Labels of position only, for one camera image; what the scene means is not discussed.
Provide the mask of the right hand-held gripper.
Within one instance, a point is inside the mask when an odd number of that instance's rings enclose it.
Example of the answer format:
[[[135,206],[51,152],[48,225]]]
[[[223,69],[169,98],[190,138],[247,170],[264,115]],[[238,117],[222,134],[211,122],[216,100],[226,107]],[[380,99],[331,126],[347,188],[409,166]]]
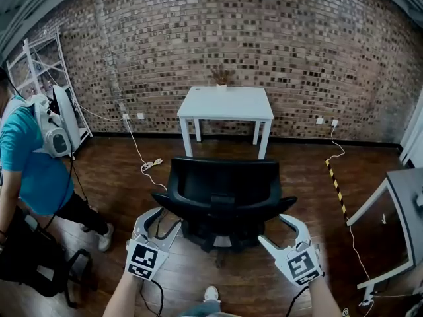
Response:
[[[304,287],[309,282],[322,277],[318,251],[311,243],[307,225],[299,219],[285,214],[279,214],[280,220],[296,233],[295,248],[281,248],[264,235],[258,236],[258,241],[275,259],[275,265],[280,272],[297,287]]]

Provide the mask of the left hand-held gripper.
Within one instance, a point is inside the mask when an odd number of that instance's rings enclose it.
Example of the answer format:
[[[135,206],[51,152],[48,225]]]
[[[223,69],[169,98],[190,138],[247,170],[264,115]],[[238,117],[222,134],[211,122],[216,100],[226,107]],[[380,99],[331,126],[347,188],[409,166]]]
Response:
[[[125,272],[140,279],[152,281],[169,256],[182,221],[175,222],[162,237],[149,238],[149,227],[161,216],[163,207],[156,207],[140,215],[134,225],[132,238],[126,244]]]

